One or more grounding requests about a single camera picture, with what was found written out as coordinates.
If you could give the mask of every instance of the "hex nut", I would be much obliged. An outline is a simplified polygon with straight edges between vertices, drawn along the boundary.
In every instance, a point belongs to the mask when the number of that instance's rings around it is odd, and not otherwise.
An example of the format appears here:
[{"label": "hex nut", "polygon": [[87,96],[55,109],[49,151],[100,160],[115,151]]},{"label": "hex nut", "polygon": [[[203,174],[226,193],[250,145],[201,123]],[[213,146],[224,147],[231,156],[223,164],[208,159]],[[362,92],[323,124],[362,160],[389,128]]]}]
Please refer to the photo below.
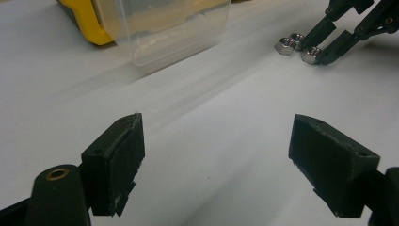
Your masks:
[{"label": "hex nut", "polygon": [[302,41],[305,39],[305,36],[298,33],[293,33],[290,35],[290,39],[295,41],[295,50],[302,50]]},{"label": "hex nut", "polygon": [[317,56],[319,56],[321,52],[322,50],[317,47],[309,48],[302,53],[302,60],[311,65],[318,64]]},{"label": "hex nut", "polygon": [[276,51],[285,56],[289,56],[295,49],[295,41],[290,38],[282,38],[275,44]]}]

